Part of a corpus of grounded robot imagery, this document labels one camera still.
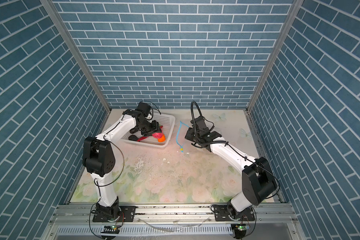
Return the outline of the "pink toy fruit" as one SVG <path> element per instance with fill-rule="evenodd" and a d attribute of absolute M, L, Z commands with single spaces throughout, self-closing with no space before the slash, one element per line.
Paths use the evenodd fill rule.
<path fill-rule="evenodd" d="M 152 137 L 156 138 L 156 139 L 160 139 L 162 137 L 162 133 L 154 133 L 152 134 Z"/>

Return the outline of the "red toy chili pepper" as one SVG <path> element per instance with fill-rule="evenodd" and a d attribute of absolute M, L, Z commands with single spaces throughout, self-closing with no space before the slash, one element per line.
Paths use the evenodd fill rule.
<path fill-rule="evenodd" d="M 148 138 L 148 137 L 141 137 L 141 138 L 139 138 L 138 140 L 137 140 L 137 142 L 140 142 L 140 141 L 142 141 L 142 140 L 144 140 L 144 139 L 146 139 L 146 138 Z"/>

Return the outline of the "clear zip bag blue zipper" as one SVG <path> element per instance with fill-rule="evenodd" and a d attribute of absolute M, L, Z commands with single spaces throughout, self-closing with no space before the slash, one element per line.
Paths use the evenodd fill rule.
<path fill-rule="evenodd" d="M 190 154 L 195 152 L 197 148 L 192 146 L 193 142 L 186 139 L 188 129 L 191 127 L 191 123 L 182 122 L 179 123 L 179 128 L 176 134 L 176 143 L 179 149 L 184 154 Z"/>

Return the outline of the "orange toy tangerine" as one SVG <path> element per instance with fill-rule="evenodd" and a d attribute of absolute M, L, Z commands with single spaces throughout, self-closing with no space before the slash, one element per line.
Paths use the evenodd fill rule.
<path fill-rule="evenodd" d="M 164 134 L 161 134 L 160 137 L 158 138 L 158 142 L 164 142 L 166 140 L 166 137 Z"/>

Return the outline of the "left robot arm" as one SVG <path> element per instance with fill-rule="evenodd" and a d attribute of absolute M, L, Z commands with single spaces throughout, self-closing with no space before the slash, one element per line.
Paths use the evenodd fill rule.
<path fill-rule="evenodd" d="M 108 129 L 95 137 L 87 137 L 83 144 L 83 166 L 91 174 L 97 187 L 99 202 L 97 209 L 110 209 L 118 204 L 113 188 L 112 171 L 116 164 L 113 150 L 116 142 L 129 131 L 140 132 L 143 137 L 162 133 L 160 124 L 153 119 L 154 109 L 140 102 L 136 109 L 127 109 Z"/>

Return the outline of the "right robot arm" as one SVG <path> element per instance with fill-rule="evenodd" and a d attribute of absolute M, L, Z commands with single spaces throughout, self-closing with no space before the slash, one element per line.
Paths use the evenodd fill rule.
<path fill-rule="evenodd" d="M 259 205 L 278 188 L 267 159 L 249 156 L 229 144 L 221 134 L 208 128 L 202 116 L 191 120 L 185 139 L 198 148 L 221 157 L 228 162 L 242 177 L 242 190 L 227 202 L 229 216 L 236 220 L 251 206 Z"/>

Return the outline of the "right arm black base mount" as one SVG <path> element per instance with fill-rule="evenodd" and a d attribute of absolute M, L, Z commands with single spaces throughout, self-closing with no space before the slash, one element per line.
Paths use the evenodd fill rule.
<path fill-rule="evenodd" d="M 241 212 L 237 212 L 232 206 L 229 205 L 211 205 L 210 210 L 214 214 L 215 221 L 254 221 L 255 212 L 252 208 L 246 208 Z"/>

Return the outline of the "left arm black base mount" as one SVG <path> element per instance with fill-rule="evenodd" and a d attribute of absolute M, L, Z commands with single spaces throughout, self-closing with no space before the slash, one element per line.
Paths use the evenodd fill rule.
<path fill-rule="evenodd" d="M 116 206 L 116 207 L 96 207 L 92 210 L 94 223 L 111 223 L 111 222 L 133 222 L 136 213 L 136 206 Z"/>

